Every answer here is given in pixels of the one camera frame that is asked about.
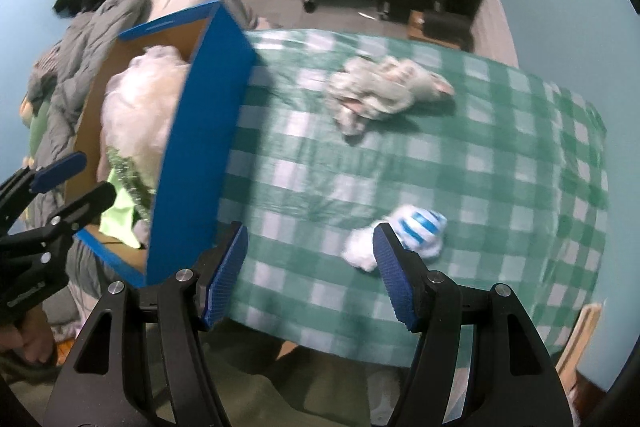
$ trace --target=screw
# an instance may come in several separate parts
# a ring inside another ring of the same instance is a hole
[[[112,295],[116,295],[117,293],[120,293],[122,290],[124,290],[124,282],[122,281],[112,282],[109,285],[109,293]]]
[[[511,295],[511,288],[509,288],[506,284],[497,284],[495,285],[495,292],[500,297],[508,297]]]
[[[193,277],[193,272],[188,268],[182,268],[175,274],[175,278],[180,282],[188,281],[191,277]]]
[[[444,273],[439,272],[437,270],[430,271],[427,275],[428,279],[433,283],[439,283],[444,281]]]

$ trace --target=bed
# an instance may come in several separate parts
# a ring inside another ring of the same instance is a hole
[[[579,95],[440,46],[320,30],[250,32],[260,54],[227,167],[219,221],[242,220],[249,253],[234,320],[349,359],[410,365],[379,274],[339,253],[353,229],[400,204],[443,213],[431,269],[510,285],[550,352],[590,300],[604,249],[605,127]],[[353,55],[412,58],[449,80],[455,107],[415,107],[349,144],[322,85]],[[466,367],[469,332],[459,367]]]

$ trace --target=cardboard box on desk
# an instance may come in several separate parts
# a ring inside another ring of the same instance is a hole
[[[87,168],[66,183],[72,201],[97,184],[100,115],[107,82],[145,48],[172,45],[191,63],[169,135],[148,250],[137,250],[89,225],[78,237],[135,286],[156,284],[190,267],[214,241],[218,200],[255,52],[219,1],[136,26],[118,36],[94,78],[74,150]]]

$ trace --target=white plastic bag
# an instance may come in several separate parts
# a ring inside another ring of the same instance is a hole
[[[158,187],[162,156],[189,65],[173,46],[153,46],[107,84],[102,129],[107,146],[131,158],[142,181]]]

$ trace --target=crumpled cloth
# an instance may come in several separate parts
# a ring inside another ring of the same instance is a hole
[[[412,204],[399,206],[390,216],[374,221],[366,229],[353,230],[340,256],[351,266],[370,272],[376,266],[373,256],[373,230],[387,222],[407,250],[415,251],[423,259],[440,254],[447,218],[434,210],[424,210]]]
[[[394,57],[379,63],[352,57],[343,71],[332,74],[325,89],[326,104],[345,136],[362,134],[367,120],[384,120],[415,102],[436,102],[453,94],[443,76]]]

